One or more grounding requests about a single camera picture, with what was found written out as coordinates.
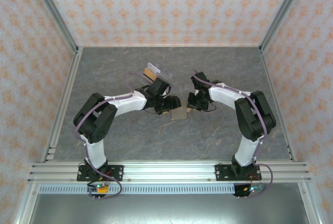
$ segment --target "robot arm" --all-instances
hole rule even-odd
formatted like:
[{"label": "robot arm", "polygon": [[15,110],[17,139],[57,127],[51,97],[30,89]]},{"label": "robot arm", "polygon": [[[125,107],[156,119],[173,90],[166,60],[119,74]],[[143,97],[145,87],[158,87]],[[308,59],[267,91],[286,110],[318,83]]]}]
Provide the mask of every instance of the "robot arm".
[{"label": "robot arm", "polygon": [[89,165],[87,163],[89,157],[91,164],[96,169],[103,173],[106,172],[104,169],[107,166],[107,159],[104,154],[104,138],[116,116],[150,107],[153,107],[157,114],[162,114],[163,112],[180,107],[181,103],[178,97],[166,95],[170,89],[171,86],[168,83],[157,78],[151,85],[136,89],[134,93],[126,95],[104,97],[99,93],[92,94],[75,116],[73,121],[75,126],[78,126],[83,117],[96,104],[107,99],[110,99],[110,101],[95,110],[99,113],[98,116],[95,114],[89,115],[79,129],[79,134],[85,140],[87,146],[85,164]]},{"label": "robot arm", "polygon": [[[195,76],[200,80],[210,82],[203,72],[196,73]],[[191,80],[196,92],[189,94],[189,108],[199,111],[207,110],[210,102],[220,102],[236,111],[242,138],[238,151],[232,159],[232,163],[236,176],[238,178],[242,177],[242,174],[245,174],[247,171],[246,168],[250,169],[253,166],[252,163],[255,161],[256,150],[261,143],[261,139],[264,137],[263,126],[260,123],[257,113],[244,95],[236,91],[231,91],[224,83],[220,81],[211,82],[217,85],[215,87],[197,80],[194,76],[191,77]],[[242,93],[249,96],[257,106],[269,134],[276,126],[276,120],[264,94],[261,91],[253,93],[242,91]]]}]

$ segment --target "enclosure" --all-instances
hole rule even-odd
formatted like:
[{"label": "enclosure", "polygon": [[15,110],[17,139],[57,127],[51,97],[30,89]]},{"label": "enclosure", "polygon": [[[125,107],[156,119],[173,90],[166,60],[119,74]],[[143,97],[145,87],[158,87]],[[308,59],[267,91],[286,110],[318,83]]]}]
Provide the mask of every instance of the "enclosure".
[{"label": "enclosure", "polygon": [[[1,221],[331,223],[332,3],[1,0]],[[124,166],[123,191],[89,198],[76,180],[86,153],[73,119],[93,93],[128,93],[124,74],[148,63],[185,104],[193,70],[265,94],[277,122],[257,155],[274,175],[260,166],[265,194],[238,201],[237,183],[249,181],[218,180],[215,166],[231,163],[242,134],[235,111],[215,102],[182,119],[117,116],[104,151]]]}]

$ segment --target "black mounting plate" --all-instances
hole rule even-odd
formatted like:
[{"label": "black mounting plate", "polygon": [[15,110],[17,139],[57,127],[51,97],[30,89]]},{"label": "black mounting plate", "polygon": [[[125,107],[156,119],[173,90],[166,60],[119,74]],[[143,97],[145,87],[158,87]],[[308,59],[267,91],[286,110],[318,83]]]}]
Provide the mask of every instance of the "black mounting plate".
[{"label": "black mounting plate", "polygon": [[[108,176],[118,180],[123,180],[124,175],[124,165],[107,165],[107,172],[111,171]],[[99,180],[95,174],[92,173],[91,169],[87,167],[87,165],[82,164],[79,165],[78,176],[76,178],[77,181],[95,181]],[[103,177],[100,181],[107,181],[108,179]]]},{"label": "black mounting plate", "polygon": [[236,177],[235,173],[231,169],[231,164],[219,163],[215,165],[215,177],[217,181],[250,181],[250,175],[255,175],[261,180],[260,167],[254,166],[251,170],[247,171],[246,175]]}]

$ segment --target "gray floor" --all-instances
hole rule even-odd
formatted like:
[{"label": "gray floor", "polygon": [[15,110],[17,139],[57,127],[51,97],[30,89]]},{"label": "gray floor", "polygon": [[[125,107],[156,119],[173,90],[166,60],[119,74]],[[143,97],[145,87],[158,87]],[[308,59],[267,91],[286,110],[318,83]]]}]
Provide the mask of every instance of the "gray floor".
[{"label": "gray floor", "polygon": [[275,183],[263,195],[120,195],[92,201],[88,195],[39,195],[34,223],[100,224],[307,224],[296,183]]},{"label": "gray floor", "polygon": [[[123,75],[142,73],[148,62],[173,72],[179,83],[171,94],[180,98],[187,98],[194,91],[192,69],[237,89],[263,91],[277,118],[277,127],[265,140],[258,158],[290,158],[257,48],[114,47],[83,49],[55,159],[84,159],[84,149],[74,137],[74,116],[92,93],[128,93]],[[142,86],[134,78],[129,81],[134,88]],[[214,112],[191,111],[181,121],[171,120],[170,114],[157,116],[144,111],[118,116],[105,139],[106,156],[109,160],[229,160],[238,149],[241,133],[236,113],[227,106],[216,105]]]}]

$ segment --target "wall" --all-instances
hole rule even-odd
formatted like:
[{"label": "wall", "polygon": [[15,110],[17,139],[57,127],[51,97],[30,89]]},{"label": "wall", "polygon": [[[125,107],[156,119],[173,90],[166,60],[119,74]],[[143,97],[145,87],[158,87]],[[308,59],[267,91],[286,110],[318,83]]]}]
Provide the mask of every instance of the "wall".
[{"label": "wall", "polygon": [[73,54],[42,0],[0,2],[0,223],[13,223]]},{"label": "wall", "polygon": [[54,0],[78,45],[258,46],[283,0]]},{"label": "wall", "polygon": [[265,53],[297,158],[310,162],[327,220],[333,220],[332,5],[296,0]]}]

